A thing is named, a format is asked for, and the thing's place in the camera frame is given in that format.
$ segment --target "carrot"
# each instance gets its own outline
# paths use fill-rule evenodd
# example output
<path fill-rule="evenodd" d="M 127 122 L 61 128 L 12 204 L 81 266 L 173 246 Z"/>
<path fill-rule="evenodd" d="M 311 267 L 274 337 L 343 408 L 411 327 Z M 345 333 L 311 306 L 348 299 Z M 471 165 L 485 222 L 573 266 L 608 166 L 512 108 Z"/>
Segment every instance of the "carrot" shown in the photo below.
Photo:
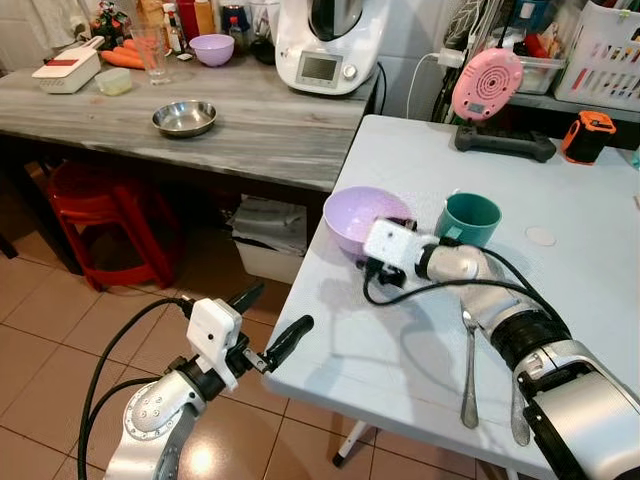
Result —
<path fill-rule="evenodd" d="M 144 70 L 144 64 L 139 58 L 136 59 L 127 55 L 118 54 L 111 50 L 103 50 L 100 52 L 100 55 L 111 65 L 115 65 L 116 67 L 138 68 L 140 70 Z"/>
<path fill-rule="evenodd" d="M 127 57 L 131 57 L 131 58 L 135 58 L 137 60 L 140 60 L 140 55 L 138 54 L 137 50 L 131 50 L 130 48 L 122 48 L 122 47 L 116 47 L 113 49 L 113 53 L 116 53 L 118 55 L 126 55 Z"/>
<path fill-rule="evenodd" d="M 124 41 L 123 46 L 124 46 L 124 48 L 128 48 L 130 50 L 135 50 L 136 52 L 138 51 L 138 49 L 136 48 L 136 42 L 134 42 L 130 38 L 128 38 L 128 39 L 126 39 Z"/>

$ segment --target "bottle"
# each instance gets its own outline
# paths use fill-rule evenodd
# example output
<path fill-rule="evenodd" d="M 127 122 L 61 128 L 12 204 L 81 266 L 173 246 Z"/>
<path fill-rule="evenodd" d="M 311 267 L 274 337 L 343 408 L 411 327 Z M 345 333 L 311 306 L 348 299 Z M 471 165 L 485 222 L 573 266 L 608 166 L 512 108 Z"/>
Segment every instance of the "bottle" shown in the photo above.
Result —
<path fill-rule="evenodd" d="M 176 55 L 184 53 L 183 42 L 181 41 L 180 30 L 176 23 L 176 17 L 173 12 L 169 12 L 169 43 L 171 43 L 171 49 Z"/>
<path fill-rule="evenodd" d="M 213 11 L 209 0 L 196 0 L 195 9 L 200 35 L 216 33 L 216 26 L 213 23 Z"/>
<path fill-rule="evenodd" d="M 162 5 L 162 9 L 164 10 L 164 27 L 167 30 L 167 38 L 169 39 L 169 45 L 171 46 L 171 49 L 175 52 L 175 48 L 173 48 L 173 45 L 171 45 L 171 29 L 173 28 L 171 26 L 171 21 L 170 18 L 171 16 L 173 16 L 174 20 L 175 20 L 175 27 L 177 29 L 177 33 L 178 33 L 178 38 L 180 40 L 180 48 L 182 49 L 182 52 L 185 52 L 187 50 L 187 42 L 185 40 L 184 37 L 184 31 L 182 30 L 182 22 L 180 21 L 180 17 L 178 16 L 178 8 L 176 6 L 175 3 L 165 3 Z"/>
<path fill-rule="evenodd" d="M 238 17 L 231 17 L 229 25 L 229 35 L 235 39 L 235 48 L 233 49 L 234 55 L 242 55 L 247 48 L 247 34 L 242 31 L 238 24 Z"/>
<path fill-rule="evenodd" d="M 178 0 L 178 10 L 180 11 L 180 22 L 182 31 L 187 42 L 200 35 L 198 32 L 198 21 L 196 20 L 196 9 L 193 0 Z"/>

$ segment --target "white lid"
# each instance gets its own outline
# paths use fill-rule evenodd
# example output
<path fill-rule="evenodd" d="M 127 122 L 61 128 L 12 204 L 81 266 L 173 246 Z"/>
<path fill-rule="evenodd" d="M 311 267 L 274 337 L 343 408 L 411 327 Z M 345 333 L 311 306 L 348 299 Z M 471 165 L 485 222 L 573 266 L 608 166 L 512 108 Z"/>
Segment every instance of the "white lid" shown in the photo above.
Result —
<path fill-rule="evenodd" d="M 91 47 L 70 48 L 36 70 L 33 78 L 64 78 L 98 53 Z"/>

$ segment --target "plastic container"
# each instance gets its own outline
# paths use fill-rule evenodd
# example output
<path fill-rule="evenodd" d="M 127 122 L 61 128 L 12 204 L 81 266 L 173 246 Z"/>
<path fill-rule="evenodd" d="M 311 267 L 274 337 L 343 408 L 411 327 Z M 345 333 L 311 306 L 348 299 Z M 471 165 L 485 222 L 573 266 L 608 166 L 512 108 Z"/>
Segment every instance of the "plastic container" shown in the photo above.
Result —
<path fill-rule="evenodd" d="M 112 68 L 95 76 L 98 88 L 109 96 L 122 95 L 131 90 L 131 72 L 128 68 Z"/>
<path fill-rule="evenodd" d="M 640 13 L 587 3 L 555 88 L 568 102 L 640 110 Z"/>
<path fill-rule="evenodd" d="M 213 10 L 211 9 L 209 0 L 196 0 L 195 9 L 200 35 L 216 33 L 216 26 L 213 23 Z"/>
<path fill-rule="evenodd" d="M 303 257 L 257 247 L 235 240 L 244 269 L 249 275 L 270 278 L 292 284 L 298 275 Z"/>
<path fill-rule="evenodd" d="M 200 35 L 189 42 L 196 57 L 209 67 L 218 67 L 229 61 L 233 55 L 234 39 L 229 35 Z"/>
<path fill-rule="evenodd" d="M 518 57 L 524 73 L 522 83 L 518 88 L 520 93 L 533 93 L 536 95 L 544 95 L 549 90 L 551 82 L 556 78 L 567 64 L 563 59 L 552 58 L 536 58 L 536 57 Z"/>
<path fill-rule="evenodd" d="M 380 188 L 350 187 L 333 193 L 324 203 L 324 220 L 338 246 L 363 255 L 362 247 L 377 218 L 411 218 L 398 197 Z"/>

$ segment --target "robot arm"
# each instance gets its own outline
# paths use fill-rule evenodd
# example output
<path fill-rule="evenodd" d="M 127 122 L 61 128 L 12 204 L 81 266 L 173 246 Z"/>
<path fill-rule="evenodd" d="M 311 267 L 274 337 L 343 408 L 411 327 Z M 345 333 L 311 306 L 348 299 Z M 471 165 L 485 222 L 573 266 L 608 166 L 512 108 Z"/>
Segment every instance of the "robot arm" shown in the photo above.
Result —
<path fill-rule="evenodd" d="M 365 253 L 408 279 L 505 280 L 477 248 L 438 245 L 388 220 L 374 224 Z M 561 479 L 640 476 L 640 401 L 561 319 L 507 288 L 455 287 L 463 308 L 500 353 L 528 406 L 527 423 Z"/>
<path fill-rule="evenodd" d="M 210 299 L 194 303 L 187 338 L 197 355 L 178 359 L 170 373 L 129 400 L 106 480 L 177 478 L 182 447 L 207 403 L 225 388 L 234 389 L 236 379 L 253 368 L 262 374 L 275 370 L 313 328 L 313 318 L 305 315 L 264 354 L 253 352 L 240 332 L 241 312 L 259 293 L 249 291 L 232 305 Z"/>

